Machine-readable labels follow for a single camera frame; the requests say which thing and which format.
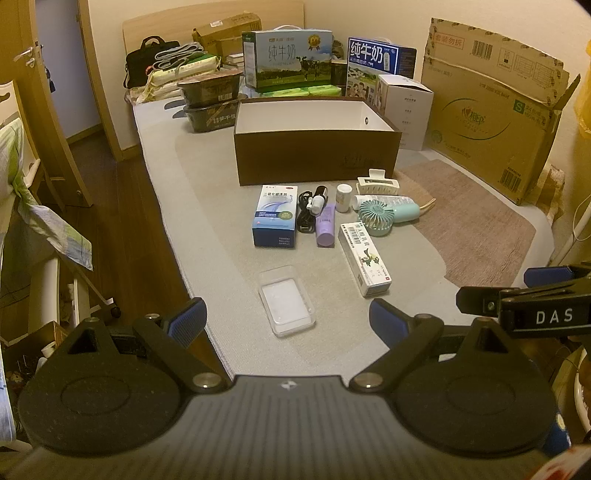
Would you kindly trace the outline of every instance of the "door handle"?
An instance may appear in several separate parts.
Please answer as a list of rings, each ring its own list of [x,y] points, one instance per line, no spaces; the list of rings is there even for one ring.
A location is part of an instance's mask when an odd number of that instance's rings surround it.
[[[16,57],[12,59],[12,61],[18,61],[23,57],[31,57],[33,55],[33,47],[27,48],[25,51],[19,53]]]

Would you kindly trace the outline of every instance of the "blue milk box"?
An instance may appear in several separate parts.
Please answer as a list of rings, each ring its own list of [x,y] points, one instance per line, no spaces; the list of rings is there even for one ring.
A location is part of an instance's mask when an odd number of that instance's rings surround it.
[[[362,97],[373,105],[379,75],[392,73],[412,79],[416,59],[415,48],[364,38],[350,38],[346,96]]]
[[[330,30],[264,30],[242,34],[246,85],[258,93],[330,84]]]

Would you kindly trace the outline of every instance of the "white bottle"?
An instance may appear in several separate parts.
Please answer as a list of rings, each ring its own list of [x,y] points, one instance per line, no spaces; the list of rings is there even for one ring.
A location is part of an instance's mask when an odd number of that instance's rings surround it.
[[[349,211],[349,205],[351,203],[351,193],[353,187],[346,183],[341,183],[336,188],[336,210],[340,213],[347,213]]]

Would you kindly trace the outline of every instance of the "wooden door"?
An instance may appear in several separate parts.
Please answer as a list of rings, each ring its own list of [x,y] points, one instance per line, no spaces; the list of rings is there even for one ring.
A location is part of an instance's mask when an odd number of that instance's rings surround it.
[[[0,83],[17,85],[33,142],[57,193],[66,205],[92,205],[51,100],[35,0],[0,0],[0,46]]]

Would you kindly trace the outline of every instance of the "blue medicine box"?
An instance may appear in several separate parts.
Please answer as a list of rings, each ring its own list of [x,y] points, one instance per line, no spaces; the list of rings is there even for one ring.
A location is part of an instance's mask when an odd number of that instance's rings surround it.
[[[257,247],[296,245],[297,187],[263,185],[254,220],[252,238]]]

